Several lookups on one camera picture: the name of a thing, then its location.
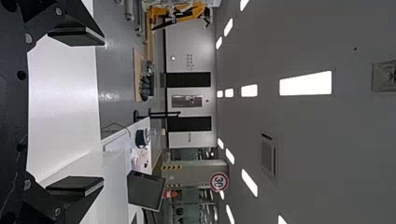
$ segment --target industrial machine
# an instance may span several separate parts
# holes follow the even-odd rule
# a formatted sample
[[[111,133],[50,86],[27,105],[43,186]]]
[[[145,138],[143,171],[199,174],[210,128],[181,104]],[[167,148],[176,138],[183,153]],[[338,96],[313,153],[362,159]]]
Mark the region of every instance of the industrial machine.
[[[170,3],[169,5],[152,6],[148,10],[149,21],[156,24],[159,17],[169,18],[162,24],[154,26],[152,30],[162,29],[166,26],[176,24],[178,22],[203,19],[206,22],[206,28],[213,21],[213,11],[205,3],[198,1],[180,4],[179,2]]]
[[[27,52],[44,35],[68,46],[105,44],[80,0],[0,0],[1,224],[77,224],[104,187],[102,177],[69,176],[43,189],[26,172]]]

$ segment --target air vent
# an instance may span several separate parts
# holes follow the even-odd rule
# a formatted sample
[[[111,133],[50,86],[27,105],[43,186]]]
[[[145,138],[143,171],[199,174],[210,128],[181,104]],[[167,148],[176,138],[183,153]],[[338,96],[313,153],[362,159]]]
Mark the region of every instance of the air vent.
[[[276,178],[276,138],[269,133],[262,133],[262,170],[271,179]]]

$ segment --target speed limit sign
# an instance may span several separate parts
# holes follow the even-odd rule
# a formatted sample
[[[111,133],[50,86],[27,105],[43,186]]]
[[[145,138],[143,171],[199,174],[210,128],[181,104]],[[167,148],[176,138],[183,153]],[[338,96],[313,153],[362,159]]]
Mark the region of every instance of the speed limit sign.
[[[215,173],[210,177],[210,188],[215,192],[226,190],[230,185],[230,179],[224,173]]]

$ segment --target red circle sign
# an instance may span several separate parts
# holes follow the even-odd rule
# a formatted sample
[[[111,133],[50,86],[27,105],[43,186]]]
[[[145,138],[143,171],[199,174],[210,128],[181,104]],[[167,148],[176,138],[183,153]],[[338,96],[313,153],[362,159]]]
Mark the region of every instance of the red circle sign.
[[[224,173],[215,173],[210,176],[210,188],[215,192],[226,190],[230,185],[230,178]]]

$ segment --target white ceiling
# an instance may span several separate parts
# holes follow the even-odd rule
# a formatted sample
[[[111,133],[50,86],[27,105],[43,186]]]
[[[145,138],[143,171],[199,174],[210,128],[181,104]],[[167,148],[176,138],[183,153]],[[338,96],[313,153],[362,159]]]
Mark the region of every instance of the white ceiling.
[[[235,223],[392,223],[395,95],[371,93],[372,63],[396,55],[390,0],[223,1],[218,90],[259,85],[256,98],[218,100],[219,137],[235,156],[228,203]],[[278,81],[333,69],[332,96],[280,97]],[[278,180],[260,167],[260,133],[279,138]],[[246,169],[259,198],[243,183]]]

